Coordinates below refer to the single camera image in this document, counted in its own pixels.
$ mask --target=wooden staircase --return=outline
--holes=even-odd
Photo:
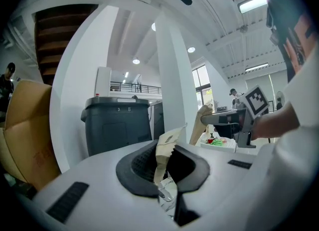
[[[57,6],[35,14],[35,50],[45,84],[52,85],[62,54],[74,33],[97,8],[92,4]]]

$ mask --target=gray plastic bin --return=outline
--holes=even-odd
[[[81,120],[89,156],[151,140],[149,106],[149,101],[141,99],[88,99]]]

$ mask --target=balcony railing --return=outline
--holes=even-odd
[[[111,82],[111,91],[161,94],[161,88],[150,85]]]

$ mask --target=window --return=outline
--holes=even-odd
[[[213,100],[206,66],[204,65],[194,70],[193,78],[196,87],[197,105],[198,109],[200,109],[205,103]]]

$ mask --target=cardboard box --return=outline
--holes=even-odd
[[[4,169],[38,191],[60,174],[50,136],[51,89],[46,84],[20,81],[0,131],[0,161]]]

